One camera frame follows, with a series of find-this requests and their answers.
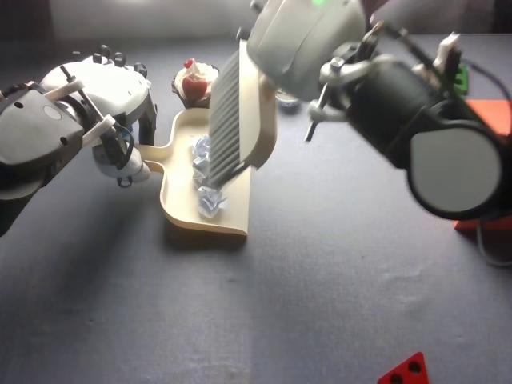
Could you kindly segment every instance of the gray bristles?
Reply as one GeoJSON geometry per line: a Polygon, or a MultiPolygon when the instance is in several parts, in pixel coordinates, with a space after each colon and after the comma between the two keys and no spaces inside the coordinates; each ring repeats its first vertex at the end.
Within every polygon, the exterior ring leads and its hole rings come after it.
{"type": "Polygon", "coordinates": [[[228,61],[211,91],[209,185],[219,188],[241,172],[239,53],[228,61]]]}

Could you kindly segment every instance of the cupcake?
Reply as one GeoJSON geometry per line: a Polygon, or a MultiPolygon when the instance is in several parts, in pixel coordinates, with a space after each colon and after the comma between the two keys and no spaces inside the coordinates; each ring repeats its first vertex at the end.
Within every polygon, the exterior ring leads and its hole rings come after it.
{"type": "Polygon", "coordinates": [[[187,109],[210,108],[211,86],[217,77],[217,68],[191,58],[174,76],[173,92],[187,109]]]}

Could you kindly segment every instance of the gray tablecloth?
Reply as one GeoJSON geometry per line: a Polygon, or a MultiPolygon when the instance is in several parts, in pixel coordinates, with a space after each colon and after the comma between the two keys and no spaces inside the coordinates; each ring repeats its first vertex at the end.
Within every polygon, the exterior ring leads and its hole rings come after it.
{"type": "MultiPolygon", "coordinates": [[[[418,38],[432,53],[440,39],[418,38]]],[[[462,48],[512,87],[510,39],[462,48]]],[[[222,66],[236,49],[110,44],[147,65],[159,145],[181,109],[170,82],[182,62],[222,66]]],[[[89,48],[1,44],[0,88],[89,48]]],[[[500,97],[474,73],[470,91],[500,97]]],[[[419,350],[432,383],[510,383],[510,272],[425,212],[348,126],[305,145],[305,109],[278,124],[246,242],[176,229],[160,175],[122,190],[80,153],[0,240],[0,383],[372,383],[419,350]]]]}

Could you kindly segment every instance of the whipped cream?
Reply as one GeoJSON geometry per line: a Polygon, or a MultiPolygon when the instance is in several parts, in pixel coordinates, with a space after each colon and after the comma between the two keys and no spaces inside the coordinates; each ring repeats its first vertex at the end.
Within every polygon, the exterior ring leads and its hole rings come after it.
{"type": "Polygon", "coordinates": [[[212,66],[209,66],[208,64],[196,62],[194,59],[192,59],[192,65],[190,68],[183,68],[180,70],[176,75],[176,79],[174,80],[174,86],[182,98],[186,98],[185,93],[183,92],[183,79],[189,76],[194,80],[202,79],[208,83],[206,94],[202,98],[202,100],[204,100],[211,94],[211,86],[218,77],[218,70],[212,66]]]}

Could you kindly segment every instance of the beige dustpan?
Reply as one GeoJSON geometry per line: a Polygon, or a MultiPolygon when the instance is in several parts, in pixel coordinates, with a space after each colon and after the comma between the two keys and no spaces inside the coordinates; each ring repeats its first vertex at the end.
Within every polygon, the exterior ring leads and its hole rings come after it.
{"type": "Polygon", "coordinates": [[[192,181],[193,145],[209,133],[208,110],[192,108],[174,118],[169,144],[138,146],[142,159],[153,172],[163,174],[160,203],[167,218],[177,226],[247,236],[249,225],[250,169],[224,190],[226,207],[214,218],[198,211],[198,196],[192,181]]]}

